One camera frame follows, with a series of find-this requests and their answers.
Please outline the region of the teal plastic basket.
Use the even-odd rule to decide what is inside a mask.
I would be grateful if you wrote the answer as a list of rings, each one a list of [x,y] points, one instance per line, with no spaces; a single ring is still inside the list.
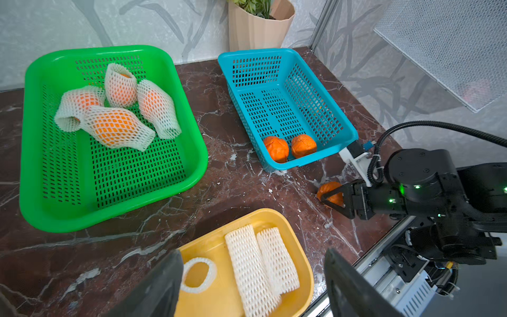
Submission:
[[[335,155],[358,140],[358,132],[302,57],[292,49],[223,53],[218,62],[228,93],[269,173],[301,167]],[[311,155],[275,162],[264,139],[290,143],[301,134],[317,145]]]

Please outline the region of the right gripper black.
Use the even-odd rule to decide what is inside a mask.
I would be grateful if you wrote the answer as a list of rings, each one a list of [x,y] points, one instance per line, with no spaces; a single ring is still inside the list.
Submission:
[[[408,215],[406,201],[399,190],[390,185],[368,187],[363,181],[354,181],[341,187],[338,192],[327,199],[322,196],[341,187],[341,183],[325,183],[320,186],[320,202],[339,211],[348,219],[359,217],[361,220],[372,219],[375,215]]]

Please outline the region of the white foam net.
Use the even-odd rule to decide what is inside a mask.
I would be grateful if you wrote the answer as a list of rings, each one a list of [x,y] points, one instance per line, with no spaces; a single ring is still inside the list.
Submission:
[[[246,316],[269,316],[281,303],[268,280],[260,247],[251,225],[225,235],[236,286]]]
[[[271,288],[276,295],[300,287],[297,269],[277,227],[265,229],[256,236]]]
[[[181,290],[200,294],[213,284],[217,277],[217,266],[208,258],[193,258],[184,264]]]

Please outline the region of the netted orange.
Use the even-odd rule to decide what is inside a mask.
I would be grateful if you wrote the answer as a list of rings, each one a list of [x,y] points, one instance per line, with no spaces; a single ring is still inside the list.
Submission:
[[[85,115],[92,106],[104,106],[105,90],[101,87],[85,86],[63,94],[54,121],[64,132],[80,130]]]
[[[161,139],[175,139],[182,133],[174,101],[168,93],[144,79],[137,85],[137,98],[141,115],[153,124]]]
[[[111,107],[128,108],[137,102],[137,79],[120,64],[110,63],[108,65],[104,88]]]
[[[156,135],[133,112],[101,106],[90,108],[82,122],[82,129],[109,149],[129,147],[145,151]]]

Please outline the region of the green plastic basket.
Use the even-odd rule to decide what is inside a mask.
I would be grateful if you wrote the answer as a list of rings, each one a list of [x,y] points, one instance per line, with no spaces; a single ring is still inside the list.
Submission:
[[[26,70],[19,203],[34,228],[91,227],[189,190],[207,166],[164,50],[63,50]]]

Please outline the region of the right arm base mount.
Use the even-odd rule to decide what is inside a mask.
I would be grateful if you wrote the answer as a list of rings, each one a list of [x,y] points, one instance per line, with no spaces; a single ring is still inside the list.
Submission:
[[[421,272],[426,272],[426,282],[436,286],[436,293],[443,297],[453,297],[459,290],[457,286],[459,269],[454,262],[434,262],[418,255],[412,247],[392,244],[383,251],[389,264],[406,283]]]

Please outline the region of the potted white flower plant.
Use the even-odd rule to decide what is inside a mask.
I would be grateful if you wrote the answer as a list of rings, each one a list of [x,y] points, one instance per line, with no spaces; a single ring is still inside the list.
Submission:
[[[229,50],[280,48],[294,16],[290,1],[229,1]]]

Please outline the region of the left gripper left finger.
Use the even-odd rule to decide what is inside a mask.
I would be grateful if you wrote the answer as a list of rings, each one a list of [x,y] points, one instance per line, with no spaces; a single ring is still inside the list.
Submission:
[[[169,253],[107,316],[174,316],[184,263],[177,249]]]

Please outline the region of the yellow plastic tray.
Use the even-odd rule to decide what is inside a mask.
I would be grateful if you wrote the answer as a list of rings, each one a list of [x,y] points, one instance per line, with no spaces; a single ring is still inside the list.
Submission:
[[[301,316],[314,278],[288,220],[263,208],[180,247],[176,316]]]

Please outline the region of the aluminium front rail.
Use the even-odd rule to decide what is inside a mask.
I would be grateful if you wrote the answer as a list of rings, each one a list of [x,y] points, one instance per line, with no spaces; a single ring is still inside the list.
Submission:
[[[325,276],[330,290],[304,315],[420,316],[436,294],[436,287],[427,281],[427,263],[411,252],[396,262],[388,252],[405,242],[408,229],[428,225],[424,218],[400,221],[355,265],[346,264],[336,251],[327,251]]]

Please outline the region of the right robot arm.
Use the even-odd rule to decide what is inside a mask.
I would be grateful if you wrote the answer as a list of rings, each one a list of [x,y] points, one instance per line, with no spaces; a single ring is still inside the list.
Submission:
[[[505,138],[446,122],[404,122],[383,133],[374,146],[366,176],[322,190],[320,201],[349,219],[375,215],[416,216],[431,224],[409,229],[405,241],[388,248],[407,250],[424,260],[483,265],[496,258],[506,232],[506,164],[457,168],[445,149],[402,149],[381,162],[382,144],[404,128],[429,126],[476,137],[501,147]]]

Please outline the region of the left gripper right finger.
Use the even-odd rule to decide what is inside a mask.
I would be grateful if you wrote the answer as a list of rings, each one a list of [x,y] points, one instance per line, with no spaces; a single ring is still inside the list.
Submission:
[[[334,316],[401,316],[338,251],[329,248],[324,275]]]

